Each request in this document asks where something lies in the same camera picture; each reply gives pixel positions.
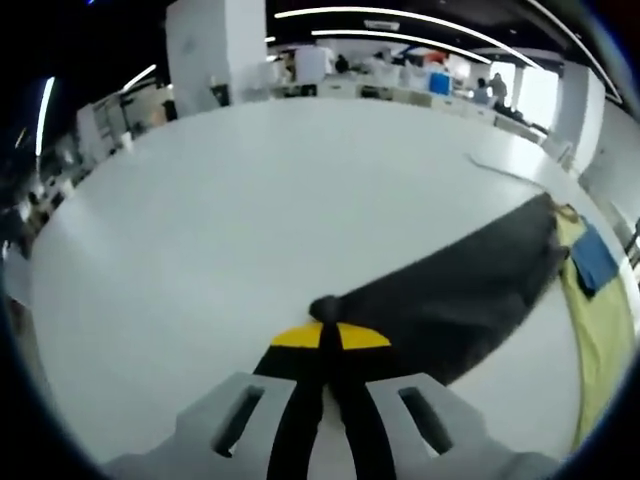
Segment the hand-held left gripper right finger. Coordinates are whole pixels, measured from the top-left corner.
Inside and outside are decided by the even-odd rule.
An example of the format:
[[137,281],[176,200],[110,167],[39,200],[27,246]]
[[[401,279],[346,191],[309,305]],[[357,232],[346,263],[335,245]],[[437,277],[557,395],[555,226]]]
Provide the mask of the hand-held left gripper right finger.
[[[389,434],[367,385],[400,379],[417,372],[406,365],[390,340],[379,332],[339,323],[334,328],[334,399],[359,479],[396,479]],[[451,450],[450,431],[414,386],[392,391],[421,439],[436,453]]]

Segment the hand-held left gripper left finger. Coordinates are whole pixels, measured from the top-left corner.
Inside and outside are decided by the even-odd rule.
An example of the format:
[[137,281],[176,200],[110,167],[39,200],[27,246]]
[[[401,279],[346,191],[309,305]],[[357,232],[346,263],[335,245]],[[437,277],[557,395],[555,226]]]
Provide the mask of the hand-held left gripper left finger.
[[274,337],[250,374],[238,373],[180,414],[176,433],[209,442],[206,479],[306,479],[323,417],[324,326]]

